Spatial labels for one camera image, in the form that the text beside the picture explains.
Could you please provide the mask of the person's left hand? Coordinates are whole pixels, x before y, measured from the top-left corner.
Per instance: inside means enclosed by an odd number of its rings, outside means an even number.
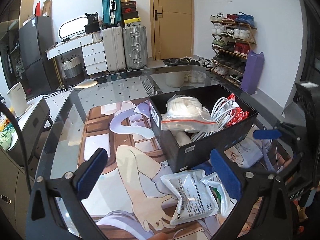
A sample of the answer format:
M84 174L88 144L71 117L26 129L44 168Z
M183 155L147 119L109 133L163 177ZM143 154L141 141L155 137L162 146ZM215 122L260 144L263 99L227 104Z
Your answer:
M157 233L155 235L153 235L152 237L148 238L148 240L167 240L168 236L165 233Z

